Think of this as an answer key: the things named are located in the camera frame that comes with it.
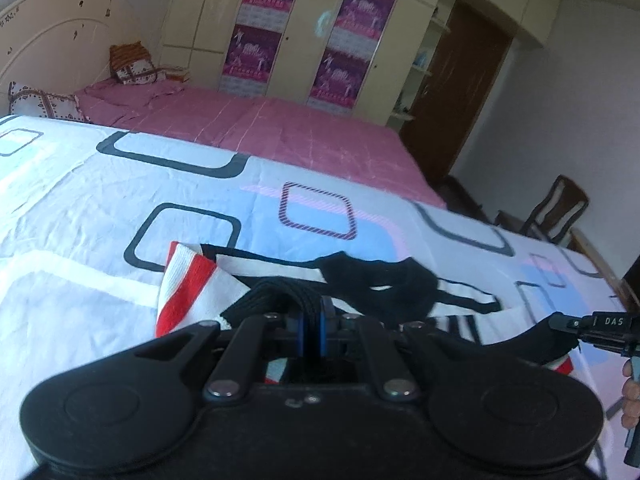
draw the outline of bedsheet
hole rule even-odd
[[[169,80],[128,86],[107,80],[77,96],[96,124],[257,155],[446,208],[389,128]]]
[[[18,424],[32,387],[153,338],[173,240],[288,262],[412,257],[500,301],[499,312],[470,313],[484,344],[555,310],[622,310],[580,254],[418,201],[192,142],[9,116],[0,120],[1,480],[33,466]],[[607,410],[589,464],[635,479],[623,465],[623,359],[590,346],[571,358]]]

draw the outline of black mechanical device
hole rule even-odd
[[[28,478],[594,479],[602,406],[540,365],[579,339],[633,356],[639,332],[624,314],[553,314],[478,346],[424,322],[389,331],[328,298],[230,331],[203,321],[34,388]],[[266,384],[275,358],[286,370]]]

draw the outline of hand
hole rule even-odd
[[[625,401],[622,405],[622,426],[630,430],[636,427],[640,418],[640,384],[631,379],[631,361],[627,361],[622,368],[622,374],[629,377],[622,386]]]

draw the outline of cream headboard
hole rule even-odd
[[[0,12],[0,116],[11,81],[69,94],[110,75],[110,45],[140,39],[126,0],[14,2]]]

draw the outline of chair backrest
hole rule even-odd
[[[556,203],[545,214],[541,222],[537,221],[538,216],[542,211],[549,206],[552,199],[556,198]],[[580,218],[584,210],[589,205],[589,197],[587,194],[570,178],[564,175],[559,175],[556,181],[551,186],[548,195],[540,202],[527,218],[522,226],[522,233],[527,233],[532,225],[536,225],[549,239],[559,244],[566,235],[569,228]],[[576,206],[580,206],[579,209],[571,215],[571,217],[565,222],[558,234],[551,237],[549,233],[558,226],[561,220]]]

